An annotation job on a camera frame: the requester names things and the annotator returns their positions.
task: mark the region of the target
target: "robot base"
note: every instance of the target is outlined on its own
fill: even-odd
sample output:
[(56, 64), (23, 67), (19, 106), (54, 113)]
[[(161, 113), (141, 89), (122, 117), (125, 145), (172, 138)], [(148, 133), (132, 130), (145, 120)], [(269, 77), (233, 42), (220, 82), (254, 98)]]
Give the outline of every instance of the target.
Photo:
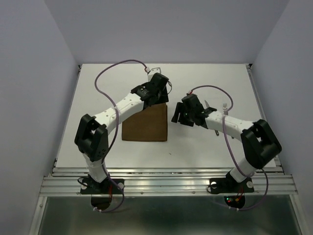
[(207, 191), (211, 194), (238, 193), (243, 190), (245, 193), (254, 192), (251, 178), (246, 178), (241, 183), (237, 183), (229, 178), (211, 178)]
[[(124, 185), (124, 179), (113, 179), (117, 184), (122, 183)], [(109, 194), (110, 186), (112, 186), (112, 194), (122, 194), (122, 192), (116, 188), (106, 178), (101, 183), (94, 181), (90, 176), (82, 177), (82, 183), (88, 187), (81, 187), (81, 194)]]

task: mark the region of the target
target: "metal fork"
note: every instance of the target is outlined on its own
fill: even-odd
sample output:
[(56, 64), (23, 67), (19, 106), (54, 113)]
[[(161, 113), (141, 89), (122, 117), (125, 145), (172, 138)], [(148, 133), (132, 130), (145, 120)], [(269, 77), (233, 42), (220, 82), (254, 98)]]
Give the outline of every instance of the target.
[(223, 103), (223, 112), (224, 115), (228, 115), (227, 103)]

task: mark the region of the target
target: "gray floor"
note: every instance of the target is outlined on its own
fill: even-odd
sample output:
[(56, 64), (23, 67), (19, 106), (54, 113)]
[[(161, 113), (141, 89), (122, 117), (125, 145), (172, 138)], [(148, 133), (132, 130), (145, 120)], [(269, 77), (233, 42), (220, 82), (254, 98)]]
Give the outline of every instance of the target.
[[(260, 197), (250, 196), (246, 205)], [(296, 235), (288, 196), (268, 196), (260, 207), (235, 212), (211, 200), (223, 197), (126, 198), (117, 212), (92, 211), (90, 198), (49, 198), (41, 235)]]

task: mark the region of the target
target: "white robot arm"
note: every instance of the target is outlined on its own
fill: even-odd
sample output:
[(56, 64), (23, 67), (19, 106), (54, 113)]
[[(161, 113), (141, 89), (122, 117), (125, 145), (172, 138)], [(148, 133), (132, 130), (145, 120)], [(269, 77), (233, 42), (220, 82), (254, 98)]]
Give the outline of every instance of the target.
[(94, 116), (84, 115), (79, 123), (75, 144), (83, 153), (91, 178), (100, 183), (106, 175), (102, 169), (103, 158), (109, 150), (108, 135), (116, 125), (145, 108), (168, 102), (166, 84), (169, 79), (155, 73), (149, 82), (139, 85), (116, 104)]
[[(224, 133), (223, 116), (224, 114), (215, 108), (205, 109), (195, 94), (188, 94), (182, 99), (182, 102), (177, 103), (172, 122), (188, 126), (196, 124)], [(239, 167), (234, 167), (228, 172), (224, 182), (220, 183), (220, 188), (222, 188), (220, 191), (220, 188), (216, 186), (216, 194), (237, 190), (238, 185), (246, 180), (246, 176), (251, 176), (257, 169), (262, 169), (282, 150), (279, 141), (265, 120), (251, 122), (227, 115), (224, 119), (227, 135), (242, 142), (245, 158), (239, 162)]]

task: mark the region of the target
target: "white table surface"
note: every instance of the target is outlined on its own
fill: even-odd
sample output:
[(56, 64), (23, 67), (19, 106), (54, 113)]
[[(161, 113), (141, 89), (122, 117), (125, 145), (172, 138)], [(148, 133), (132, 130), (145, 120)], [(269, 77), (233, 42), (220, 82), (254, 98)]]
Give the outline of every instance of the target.
[[(108, 109), (109, 101), (94, 88), (97, 74), (109, 64), (83, 64), (75, 95), (67, 120), (66, 129), (58, 154), (56, 167), (86, 167), (86, 162), (74, 138), (80, 118), (91, 116)], [(161, 72), (173, 84), (168, 105), (167, 142), (122, 141), (121, 131), (111, 152), (106, 157), (107, 167), (127, 168), (219, 168), (233, 167), (222, 134), (202, 127), (183, 126), (172, 123), (176, 103), (195, 86), (215, 85), (226, 90), (234, 100), (230, 116), (256, 121), (261, 118), (257, 101), (244, 64), (148, 64), (150, 68), (161, 67)], [(100, 89), (107, 92), (116, 102), (126, 96), (132, 88), (147, 80), (140, 64), (123, 64), (105, 72), (99, 79)], [(194, 92), (204, 105), (206, 99), (211, 107), (222, 111), (223, 102), (230, 101), (226, 95), (213, 88), (202, 88)], [(111, 141), (114, 131), (109, 136)], [(229, 138), (237, 161), (244, 157), (242, 144)], [(272, 160), (267, 167), (275, 167)]]

